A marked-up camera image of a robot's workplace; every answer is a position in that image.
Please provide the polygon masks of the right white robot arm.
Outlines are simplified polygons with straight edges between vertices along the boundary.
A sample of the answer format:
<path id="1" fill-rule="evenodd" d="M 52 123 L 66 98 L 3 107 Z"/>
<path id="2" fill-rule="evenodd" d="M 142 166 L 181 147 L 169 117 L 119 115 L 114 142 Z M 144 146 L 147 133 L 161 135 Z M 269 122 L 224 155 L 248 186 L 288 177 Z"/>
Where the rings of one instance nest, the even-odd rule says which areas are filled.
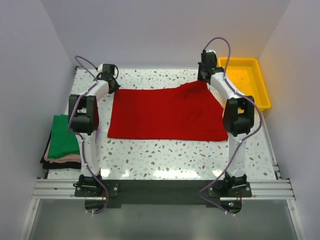
<path id="1" fill-rule="evenodd" d="M 229 157 L 225 170 L 199 193 L 213 188 L 218 182 L 218 192 L 233 197 L 247 189 L 249 182 L 245 170 L 246 142 L 254 126 L 255 103 L 252 96 L 244 95 L 228 78 L 226 69 L 218 67 L 214 50 L 203 50 L 198 63 L 198 80 L 207 82 L 218 91 L 225 102 L 222 124 L 228 134 Z"/>

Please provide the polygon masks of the red t shirt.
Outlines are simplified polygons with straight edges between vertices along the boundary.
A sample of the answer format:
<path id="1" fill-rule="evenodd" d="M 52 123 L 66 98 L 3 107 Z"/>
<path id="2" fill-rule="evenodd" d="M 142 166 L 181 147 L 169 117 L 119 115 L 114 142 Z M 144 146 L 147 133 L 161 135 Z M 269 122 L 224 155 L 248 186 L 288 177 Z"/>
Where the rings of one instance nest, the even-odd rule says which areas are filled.
<path id="1" fill-rule="evenodd" d="M 166 89 L 120 89 L 107 136 L 125 140 L 223 142 L 223 107 L 204 81 Z"/>

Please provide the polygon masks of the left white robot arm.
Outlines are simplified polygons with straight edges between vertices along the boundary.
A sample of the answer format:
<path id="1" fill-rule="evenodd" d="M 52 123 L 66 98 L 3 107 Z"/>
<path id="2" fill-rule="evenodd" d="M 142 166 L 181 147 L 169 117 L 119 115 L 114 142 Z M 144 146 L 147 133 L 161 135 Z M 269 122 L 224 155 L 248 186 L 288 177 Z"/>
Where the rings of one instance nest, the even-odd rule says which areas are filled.
<path id="1" fill-rule="evenodd" d="M 119 69 L 114 64 L 102 63 L 92 84 L 80 94 L 71 94 L 68 99 L 68 131 L 74 134 L 80 152 L 81 172 L 76 189 L 87 196 L 108 196 L 102 183 L 98 164 L 96 136 L 99 128 L 98 102 L 106 95 L 116 92 Z"/>

